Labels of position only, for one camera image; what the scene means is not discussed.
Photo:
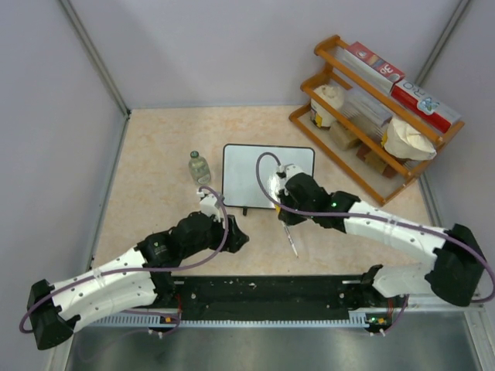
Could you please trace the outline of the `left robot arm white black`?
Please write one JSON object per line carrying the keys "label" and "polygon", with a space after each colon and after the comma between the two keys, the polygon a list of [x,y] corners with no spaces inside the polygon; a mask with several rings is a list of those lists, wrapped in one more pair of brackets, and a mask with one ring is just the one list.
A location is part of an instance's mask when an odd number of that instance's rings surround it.
{"label": "left robot arm white black", "polygon": [[181,270],[183,260],[203,250],[235,254],[248,241],[233,215],[194,212],[92,271],[58,283],[37,281],[27,303],[37,349],[56,347],[120,311],[170,305],[176,295],[171,273]]}

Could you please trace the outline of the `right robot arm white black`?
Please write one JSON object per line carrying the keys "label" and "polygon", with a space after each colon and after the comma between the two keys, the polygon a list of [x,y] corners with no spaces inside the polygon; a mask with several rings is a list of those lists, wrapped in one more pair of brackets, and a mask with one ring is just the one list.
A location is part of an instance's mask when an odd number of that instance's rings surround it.
{"label": "right robot arm white black", "polygon": [[415,259],[415,264],[404,267],[378,264],[364,274],[360,293],[367,304],[377,306],[401,294],[435,294],[459,307],[475,301],[484,256],[467,226],[421,226],[348,192],[327,192],[304,172],[286,170],[275,176],[281,183],[275,193],[281,203],[278,218],[289,226],[311,220],[322,228],[365,237]]}

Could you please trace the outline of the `yellow capped white marker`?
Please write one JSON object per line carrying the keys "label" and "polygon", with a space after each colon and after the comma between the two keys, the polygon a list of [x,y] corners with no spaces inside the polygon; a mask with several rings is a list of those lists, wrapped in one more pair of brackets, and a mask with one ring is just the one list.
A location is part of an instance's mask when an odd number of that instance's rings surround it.
{"label": "yellow capped white marker", "polygon": [[[277,215],[280,213],[281,209],[279,206],[275,206],[275,210],[277,212]],[[288,226],[285,224],[285,222],[283,222],[282,220],[279,220],[280,223],[282,224],[282,227],[283,227],[283,230],[285,231],[285,235],[287,236],[287,239],[288,239],[288,242],[289,242],[289,245],[295,255],[295,258],[296,259],[299,259],[299,254],[298,254],[298,251],[296,250],[296,246],[295,246],[295,243],[294,243],[294,240],[292,239],[292,235],[289,231],[289,228]]]}

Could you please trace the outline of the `white whiteboard black frame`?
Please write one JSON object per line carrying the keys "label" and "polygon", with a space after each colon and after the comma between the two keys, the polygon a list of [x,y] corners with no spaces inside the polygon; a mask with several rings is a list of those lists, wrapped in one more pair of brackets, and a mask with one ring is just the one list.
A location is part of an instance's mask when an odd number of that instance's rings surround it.
{"label": "white whiteboard black frame", "polygon": [[222,191],[224,205],[242,209],[274,209],[260,189],[256,177],[258,157],[270,152],[283,165],[295,164],[314,173],[315,152],[309,147],[227,144],[223,151]]}

